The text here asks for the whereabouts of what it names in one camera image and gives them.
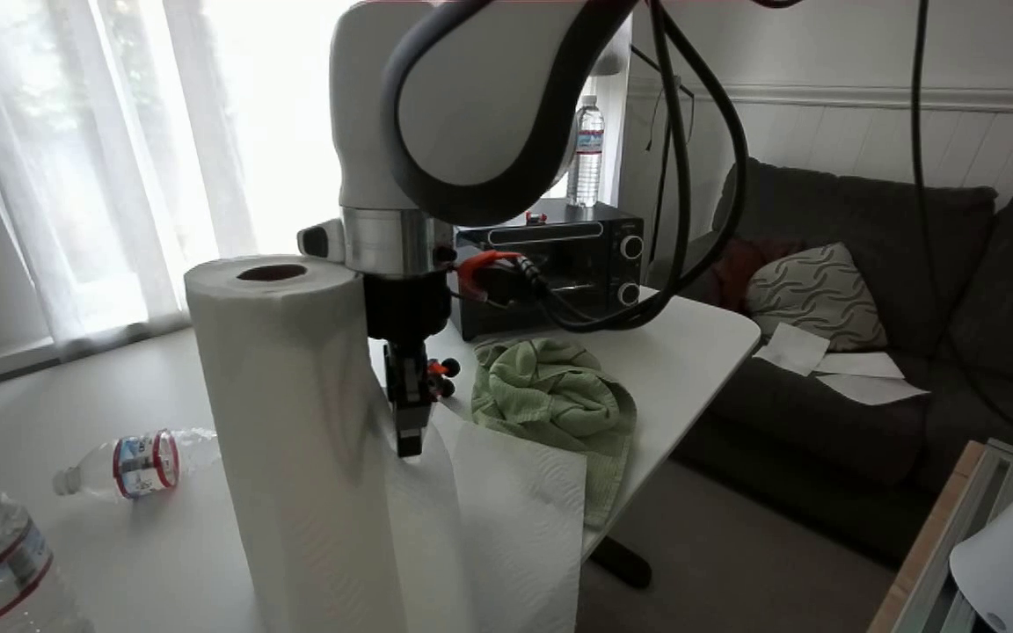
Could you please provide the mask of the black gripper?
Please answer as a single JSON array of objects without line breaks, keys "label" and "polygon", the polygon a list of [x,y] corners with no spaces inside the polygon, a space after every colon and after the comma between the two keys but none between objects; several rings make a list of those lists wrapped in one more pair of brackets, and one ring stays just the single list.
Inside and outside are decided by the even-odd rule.
[{"label": "black gripper", "polygon": [[443,273],[364,279],[364,334],[386,346],[386,397],[397,403],[392,436],[402,457],[422,455],[432,379],[424,340],[443,329],[450,292]]}]

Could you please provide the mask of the robot base stand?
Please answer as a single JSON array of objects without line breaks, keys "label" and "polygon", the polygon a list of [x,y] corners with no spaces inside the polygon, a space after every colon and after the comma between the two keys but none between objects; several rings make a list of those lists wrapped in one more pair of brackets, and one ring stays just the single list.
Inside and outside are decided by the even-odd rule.
[{"label": "robot base stand", "polygon": [[971,441],[868,633],[1013,633],[1013,447]]}]

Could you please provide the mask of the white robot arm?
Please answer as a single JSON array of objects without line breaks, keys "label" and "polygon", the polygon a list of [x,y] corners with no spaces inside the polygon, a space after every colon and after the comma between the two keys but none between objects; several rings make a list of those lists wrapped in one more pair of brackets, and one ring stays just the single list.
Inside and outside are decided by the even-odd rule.
[{"label": "white robot arm", "polygon": [[392,444],[422,450],[445,226],[498,226],[561,172],[575,99],[636,0],[354,0],[329,43],[335,222],[298,249],[361,279]]}]

